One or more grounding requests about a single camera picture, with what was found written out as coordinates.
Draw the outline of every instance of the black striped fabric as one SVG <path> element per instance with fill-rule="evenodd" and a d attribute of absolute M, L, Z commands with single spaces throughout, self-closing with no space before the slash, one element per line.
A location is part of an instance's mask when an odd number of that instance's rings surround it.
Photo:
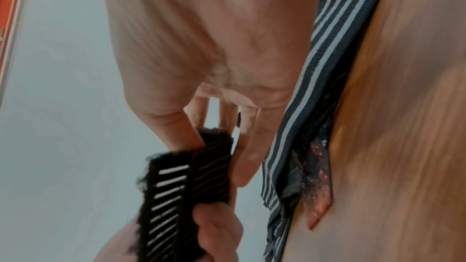
<path fill-rule="evenodd" d="M 204 254 L 191 213 L 198 203 L 228 201 L 233 140 L 218 130 L 200 134 L 203 149 L 149 159 L 139 181 L 144 202 L 138 217 L 138 262 L 192 262 Z"/>
<path fill-rule="evenodd" d="M 278 181 L 289 165 L 294 141 L 315 111 L 335 66 L 355 38 L 377 0 L 320 0 L 311 49 L 282 124 L 263 162 L 261 196 L 270 210 L 265 261 L 281 261 L 293 212 L 287 212 Z"/>

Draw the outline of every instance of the white surface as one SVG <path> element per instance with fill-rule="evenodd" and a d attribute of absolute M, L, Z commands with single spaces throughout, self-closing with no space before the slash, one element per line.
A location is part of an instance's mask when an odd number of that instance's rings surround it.
<path fill-rule="evenodd" d="M 116 68 L 103 0 L 28 1 L 0 110 L 0 261 L 90 262 L 137 211 L 144 158 L 164 148 Z M 245 262 L 266 244 L 261 181 L 238 196 Z"/>

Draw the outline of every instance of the black cloth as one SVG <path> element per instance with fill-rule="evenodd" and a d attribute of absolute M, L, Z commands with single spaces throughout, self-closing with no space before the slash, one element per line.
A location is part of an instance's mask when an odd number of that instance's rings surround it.
<path fill-rule="evenodd" d="M 318 161 L 304 160 L 303 154 L 309 149 L 310 142 L 319 143 L 326 153 L 331 118 L 350 66 L 350 63 L 344 65 L 339 62 L 345 52 L 349 52 L 348 48 L 377 1 L 319 2 L 308 57 L 282 124 L 262 164 L 261 196 L 270 210 L 264 252 L 266 262 L 282 260 L 295 205 L 303 193 L 300 180 L 305 171 L 313 171 L 306 165 Z"/>
<path fill-rule="evenodd" d="M 233 139 L 201 130 L 202 149 L 149 158 L 139 186 L 144 202 L 138 217 L 138 262 L 192 262 L 204 254 L 192 210 L 198 203 L 228 202 Z"/>

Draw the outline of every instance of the human hand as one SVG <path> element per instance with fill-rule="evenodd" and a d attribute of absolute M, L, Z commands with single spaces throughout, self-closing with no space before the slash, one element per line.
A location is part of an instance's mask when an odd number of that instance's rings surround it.
<path fill-rule="evenodd" d="M 245 186 L 272 144 L 310 47 L 317 0 L 106 0 L 125 97 L 170 150 L 204 145 L 209 98 L 240 136 Z"/>
<path fill-rule="evenodd" d="M 243 226 L 233 208 L 224 203 L 199 204 L 193 219 L 199 226 L 198 241 L 208 254 L 198 262 L 237 262 L 236 249 L 243 236 Z"/>

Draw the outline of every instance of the wooden table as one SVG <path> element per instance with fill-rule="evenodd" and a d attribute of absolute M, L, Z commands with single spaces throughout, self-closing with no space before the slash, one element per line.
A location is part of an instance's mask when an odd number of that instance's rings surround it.
<path fill-rule="evenodd" d="M 466 261 L 466 0 L 381 0 L 335 114 L 334 203 L 285 262 Z"/>

